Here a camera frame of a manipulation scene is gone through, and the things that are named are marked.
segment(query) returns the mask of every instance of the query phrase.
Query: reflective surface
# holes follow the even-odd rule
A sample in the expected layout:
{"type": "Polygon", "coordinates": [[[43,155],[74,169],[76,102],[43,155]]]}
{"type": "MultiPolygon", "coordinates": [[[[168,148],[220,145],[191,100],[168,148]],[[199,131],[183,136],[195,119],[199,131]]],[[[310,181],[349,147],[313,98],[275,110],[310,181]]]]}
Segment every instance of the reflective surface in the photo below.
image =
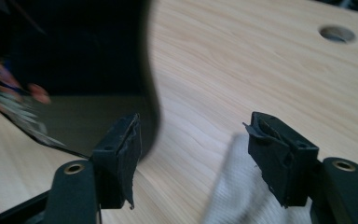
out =
{"type": "Polygon", "coordinates": [[[37,142],[89,157],[116,119],[158,127],[146,49],[149,1],[0,4],[0,112],[37,142]]]}

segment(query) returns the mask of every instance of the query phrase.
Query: black object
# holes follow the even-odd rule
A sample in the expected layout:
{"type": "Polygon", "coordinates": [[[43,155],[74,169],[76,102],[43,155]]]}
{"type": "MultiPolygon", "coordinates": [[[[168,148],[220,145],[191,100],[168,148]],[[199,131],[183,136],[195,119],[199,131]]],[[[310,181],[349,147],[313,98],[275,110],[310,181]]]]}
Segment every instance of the black object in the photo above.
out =
{"type": "Polygon", "coordinates": [[[350,10],[358,11],[358,0],[314,0],[317,2],[326,3],[336,7],[343,7],[350,10]]]}
{"type": "Polygon", "coordinates": [[[0,90],[0,112],[38,143],[86,159],[110,124],[139,113],[144,157],[159,123],[147,54],[150,4],[0,0],[0,63],[19,84],[0,78],[0,87],[21,95],[0,90]],[[50,103],[36,100],[34,84],[50,103]]]}
{"type": "Polygon", "coordinates": [[[248,152],[282,206],[304,206],[310,197],[313,223],[358,223],[358,164],[319,162],[319,148],[271,115],[254,112],[245,126],[248,152]]]}
{"type": "Polygon", "coordinates": [[[101,223],[96,194],[92,163],[89,161],[66,163],[54,176],[43,223],[101,223]]]}
{"type": "Polygon", "coordinates": [[[101,209],[134,208],[132,180],[142,151],[138,114],[119,119],[89,161],[70,161],[51,190],[0,214],[0,224],[102,223],[101,209]]]}

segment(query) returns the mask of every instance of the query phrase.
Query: white cloth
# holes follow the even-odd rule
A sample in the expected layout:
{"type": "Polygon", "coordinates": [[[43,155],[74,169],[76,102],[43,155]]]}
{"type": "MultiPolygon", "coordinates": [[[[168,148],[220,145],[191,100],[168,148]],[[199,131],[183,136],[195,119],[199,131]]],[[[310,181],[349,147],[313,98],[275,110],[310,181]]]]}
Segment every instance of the white cloth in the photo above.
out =
{"type": "Polygon", "coordinates": [[[237,135],[228,151],[202,223],[311,223],[306,207],[280,206],[248,154],[248,135],[237,135]]]}

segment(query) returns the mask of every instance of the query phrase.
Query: wooden table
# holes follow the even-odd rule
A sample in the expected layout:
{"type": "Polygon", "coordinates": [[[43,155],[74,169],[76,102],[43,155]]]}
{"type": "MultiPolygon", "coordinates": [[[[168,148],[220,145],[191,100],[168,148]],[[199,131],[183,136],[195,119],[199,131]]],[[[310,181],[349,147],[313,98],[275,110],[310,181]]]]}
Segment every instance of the wooden table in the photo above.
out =
{"type": "MultiPolygon", "coordinates": [[[[358,163],[358,13],[306,0],[159,0],[151,13],[162,125],[134,177],[135,210],[104,211],[105,223],[200,222],[252,111],[306,136],[320,159],[358,163]],[[322,38],[326,24],[356,40],[322,38]]],[[[54,171],[74,159],[0,116],[0,212],[49,189],[54,171]]]]}

